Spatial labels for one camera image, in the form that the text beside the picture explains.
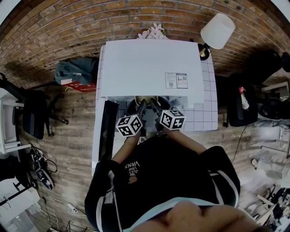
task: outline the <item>white flowers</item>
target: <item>white flowers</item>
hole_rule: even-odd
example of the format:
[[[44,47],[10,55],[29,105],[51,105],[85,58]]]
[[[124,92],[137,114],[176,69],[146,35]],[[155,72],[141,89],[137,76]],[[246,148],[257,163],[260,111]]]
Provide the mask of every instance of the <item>white flowers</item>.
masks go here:
[[[154,27],[149,28],[147,31],[143,31],[142,34],[138,34],[137,39],[168,39],[165,35],[165,30],[161,24],[153,24]]]

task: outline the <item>hand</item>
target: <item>hand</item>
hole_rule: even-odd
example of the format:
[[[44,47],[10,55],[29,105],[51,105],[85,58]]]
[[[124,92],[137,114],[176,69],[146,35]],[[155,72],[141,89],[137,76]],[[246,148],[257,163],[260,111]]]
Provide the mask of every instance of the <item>hand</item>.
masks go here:
[[[135,136],[128,137],[125,143],[131,144],[131,145],[137,145],[140,135],[141,135],[141,130],[138,131],[138,133]]]
[[[179,130],[169,130],[168,128],[166,128],[166,127],[164,126],[163,131],[164,131],[164,133],[168,134],[168,136],[169,136],[169,135],[171,135],[172,133],[175,133],[176,131],[179,131]]]

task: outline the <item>white lamp shade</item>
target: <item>white lamp shade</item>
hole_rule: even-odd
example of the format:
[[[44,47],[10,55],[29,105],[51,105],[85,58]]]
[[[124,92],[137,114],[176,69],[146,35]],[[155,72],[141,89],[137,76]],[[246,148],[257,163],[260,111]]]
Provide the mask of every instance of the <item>white lamp shade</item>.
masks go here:
[[[216,14],[202,28],[200,34],[204,42],[215,49],[222,49],[235,30],[234,22],[224,14]]]

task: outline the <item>white box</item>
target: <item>white box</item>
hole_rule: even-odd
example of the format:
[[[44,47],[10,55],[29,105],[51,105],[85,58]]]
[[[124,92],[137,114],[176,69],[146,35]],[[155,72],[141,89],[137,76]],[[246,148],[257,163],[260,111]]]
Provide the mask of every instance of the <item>white box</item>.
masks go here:
[[[203,103],[197,43],[126,39],[106,43],[101,97],[180,96]]]

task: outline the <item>cardboard box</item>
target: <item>cardboard box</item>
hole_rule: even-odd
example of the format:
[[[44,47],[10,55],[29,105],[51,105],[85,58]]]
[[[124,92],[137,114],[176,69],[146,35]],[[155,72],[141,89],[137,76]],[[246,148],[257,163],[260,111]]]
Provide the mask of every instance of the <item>cardboard box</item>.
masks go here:
[[[65,84],[65,86],[68,86],[72,89],[78,90],[80,92],[95,92],[97,89],[97,81],[96,83],[90,83],[88,85],[83,85],[80,82],[71,82],[69,84]]]

